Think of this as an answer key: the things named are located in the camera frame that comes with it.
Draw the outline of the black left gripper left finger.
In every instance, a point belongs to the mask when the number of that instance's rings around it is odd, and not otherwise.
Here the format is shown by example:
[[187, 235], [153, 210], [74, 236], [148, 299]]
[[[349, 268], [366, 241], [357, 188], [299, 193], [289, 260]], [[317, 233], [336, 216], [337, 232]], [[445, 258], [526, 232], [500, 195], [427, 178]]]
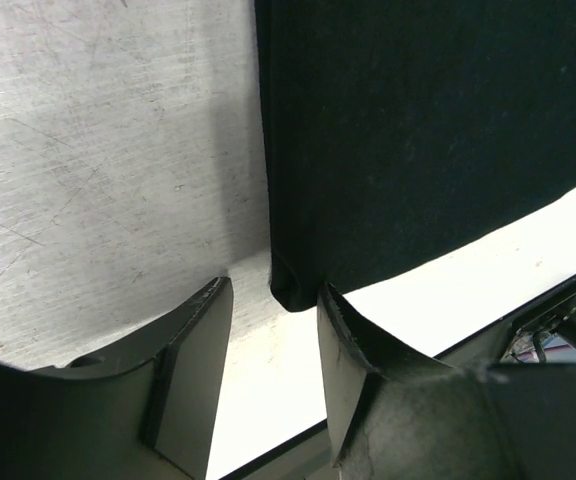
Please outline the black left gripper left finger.
[[205, 478], [232, 310], [218, 277], [127, 336], [35, 371], [48, 410], [28, 478]]

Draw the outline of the black t shirt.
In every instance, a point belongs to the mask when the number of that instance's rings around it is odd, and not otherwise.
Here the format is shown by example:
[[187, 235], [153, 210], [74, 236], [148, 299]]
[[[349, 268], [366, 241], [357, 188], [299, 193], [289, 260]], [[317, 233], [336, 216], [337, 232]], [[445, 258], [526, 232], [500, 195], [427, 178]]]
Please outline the black t shirt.
[[258, 1], [270, 289], [288, 311], [576, 188], [576, 0]]

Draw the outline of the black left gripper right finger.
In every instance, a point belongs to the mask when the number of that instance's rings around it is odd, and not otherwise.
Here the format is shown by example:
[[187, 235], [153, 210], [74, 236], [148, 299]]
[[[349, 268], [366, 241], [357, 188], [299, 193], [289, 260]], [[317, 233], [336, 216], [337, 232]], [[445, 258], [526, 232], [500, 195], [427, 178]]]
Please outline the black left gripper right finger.
[[318, 295], [317, 329], [335, 467], [472, 467], [462, 370], [392, 336], [330, 285]]

